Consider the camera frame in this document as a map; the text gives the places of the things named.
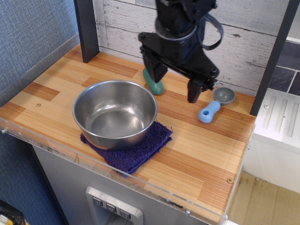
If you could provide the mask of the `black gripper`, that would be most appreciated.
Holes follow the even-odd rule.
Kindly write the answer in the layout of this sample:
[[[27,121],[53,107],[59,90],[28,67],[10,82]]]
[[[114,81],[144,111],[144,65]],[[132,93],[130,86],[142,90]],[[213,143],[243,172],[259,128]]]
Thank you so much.
[[[151,79],[158,83],[172,69],[189,79],[188,102],[196,103],[200,94],[217,84],[219,69],[205,55],[220,44],[206,45],[205,24],[200,23],[184,33],[173,34],[160,28],[155,33],[141,32],[141,54]]]

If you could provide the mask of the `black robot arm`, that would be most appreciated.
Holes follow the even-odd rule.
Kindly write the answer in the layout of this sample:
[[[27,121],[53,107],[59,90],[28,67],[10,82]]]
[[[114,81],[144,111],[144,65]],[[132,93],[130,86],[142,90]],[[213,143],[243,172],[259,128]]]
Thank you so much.
[[[187,98],[195,103],[200,94],[213,90],[219,69],[205,55],[218,47],[203,43],[206,23],[224,34],[222,25],[209,12],[214,0],[158,0],[154,33],[141,32],[141,54],[150,78],[158,83],[172,69],[189,79]]]

